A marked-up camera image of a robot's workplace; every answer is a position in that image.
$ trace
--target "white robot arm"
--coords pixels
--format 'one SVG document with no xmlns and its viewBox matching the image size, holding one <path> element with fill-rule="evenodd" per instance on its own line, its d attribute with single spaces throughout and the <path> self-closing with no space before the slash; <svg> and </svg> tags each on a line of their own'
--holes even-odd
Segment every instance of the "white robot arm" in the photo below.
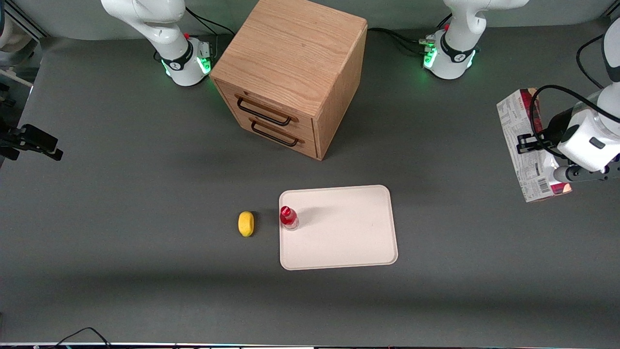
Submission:
<svg viewBox="0 0 620 349">
<path fill-rule="evenodd" d="M 613 22 L 604 34 L 602 51 L 612 83 L 588 98 L 562 86 L 539 88 L 533 99 L 541 91 L 552 88 L 582 101 L 554 116 L 539 134 L 519 136 L 519 153 L 545 149 L 569 161 L 568 165 L 554 170 L 554 177 L 560 182 L 605 180 L 620 175 L 620 20 Z"/>
<path fill-rule="evenodd" d="M 162 58 L 166 73 L 181 86 L 199 83 L 211 71 L 208 43 L 186 37 L 176 24 L 184 0 L 101 0 L 113 17 L 144 35 Z"/>
<path fill-rule="evenodd" d="M 562 119 L 570 118 L 562 132 L 562 138 L 557 144 L 557 149 L 569 160 L 578 166 L 592 172 L 609 171 L 608 163 L 620 154 L 620 20 L 611 24 L 603 37 L 603 58 L 609 78 L 612 83 L 600 92 L 588 98 L 599 108 L 611 116 L 606 116 L 599 111 L 580 102 L 570 111 L 558 114 L 554 117 L 555 123 L 564 124 Z M 560 179 L 571 179 L 575 168 L 556 172 Z"/>
<path fill-rule="evenodd" d="M 424 68 L 442 79 L 459 78 L 471 66 L 476 54 L 474 47 L 487 27 L 481 13 L 489 10 L 516 9 L 529 0 L 443 0 L 452 11 L 452 21 L 446 31 L 440 28 L 424 43 L 430 45 Z"/>
</svg>

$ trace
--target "sponge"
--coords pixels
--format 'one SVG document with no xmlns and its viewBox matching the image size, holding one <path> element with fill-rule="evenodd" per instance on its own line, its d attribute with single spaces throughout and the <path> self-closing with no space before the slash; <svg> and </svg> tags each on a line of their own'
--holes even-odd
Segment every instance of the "sponge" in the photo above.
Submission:
<svg viewBox="0 0 620 349">
<path fill-rule="evenodd" d="M 239 232 L 248 237 L 254 232 L 254 215 L 249 212 L 241 212 L 239 215 Z"/>
</svg>

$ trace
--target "black metal handle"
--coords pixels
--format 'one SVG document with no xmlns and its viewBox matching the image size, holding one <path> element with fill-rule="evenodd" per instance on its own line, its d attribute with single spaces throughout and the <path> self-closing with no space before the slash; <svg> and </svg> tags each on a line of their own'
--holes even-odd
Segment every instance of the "black metal handle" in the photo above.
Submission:
<svg viewBox="0 0 620 349">
<path fill-rule="evenodd" d="M 291 147 L 292 148 L 295 145 L 297 145 L 297 142 L 299 141 L 297 138 L 295 138 L 295 141 L 293 141 L 293 143 L 288 143 L 288 142 L 285 142 L 285 141 L 279 139 L 278 137 L 274 137 L 274 136 L 272 136 L 272 135 L 270 135 L 270 134 L 268 134 L 266 132 L 263 132 L 261 130 L 257 130 L 256 127 L 254 127 L 254 126 L 256 126 L 256 121 L 252 121 L 252 131 L 256 132 L 259 135 L 265 136 L 265 137 L 269 138 L 270 140 L 274 140 L 274 141 L 276 141 L 276 142 L 278 142 L 280 144 L 286 145 L 287 147 Z"/>
<path fill-rule="evenodd" d="M 237 100 L 237 107 L 239 107 L 239 109 L 241 109 L 244 112 L 248 112 L 250 114 L 252 114 L 253 116 L 259 117 L 263 120 L 267 120 L 269 122 L 273 122 L 274 124 L 278 125 L 278 126 L 286 126 L 288 125 L 289 122 L 291 122 L 291 117 L 287 117 L 286 121 L 282 122 L 282 121 L 277 121 L 276 119 L 272 119 L 269 116 L 263 115 L 259 112 L 255 112 L 252 109 L 248 109 L 244 106 L 241 105 L 241 102 L 243 102 L 243 97 L 239 97 L 239 99 Z"/>
</svg>

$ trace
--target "drawer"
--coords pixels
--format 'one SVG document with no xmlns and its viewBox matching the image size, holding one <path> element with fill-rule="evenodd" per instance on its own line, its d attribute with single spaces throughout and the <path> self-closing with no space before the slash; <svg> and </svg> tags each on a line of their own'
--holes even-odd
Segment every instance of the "drawer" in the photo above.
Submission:
<svg viewBox="0 0 620 349">
<path fill-rule="evenodd" d="M 239 121 L 239 125 L 243 129 L 253 134 L 272 140 L 304 155 L 316 158 L 316 146 L 313 140 L 290 135 L 255 117 L 240 117 L 237 121 Z"/>
<path fill-rule="evenodd" d="M 252 118 L 274 130 L 314 143 L 314 129 L 311 118 L 300 117 L 291 111 L 284 111 L 284 108 L 261 101 L 260 97 L 253 96 L 237 86 L 222 81 L 216 83 L 240 123 L 241 119 Z"/>
</svg>

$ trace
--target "bottle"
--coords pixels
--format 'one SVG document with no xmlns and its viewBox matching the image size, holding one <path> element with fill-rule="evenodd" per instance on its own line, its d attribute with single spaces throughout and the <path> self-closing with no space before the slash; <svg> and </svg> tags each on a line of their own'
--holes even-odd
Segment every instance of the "bottle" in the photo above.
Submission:
<svg viewBox="0 0 620 349">
<path fill-rule="evenodd" d="M 297 218 L 297 212 L 288 206 L 283 206 L 280 209 L 280 222 L 287 230 L 295 230 L 299 227 L 299 219 Z"/>
</svg>

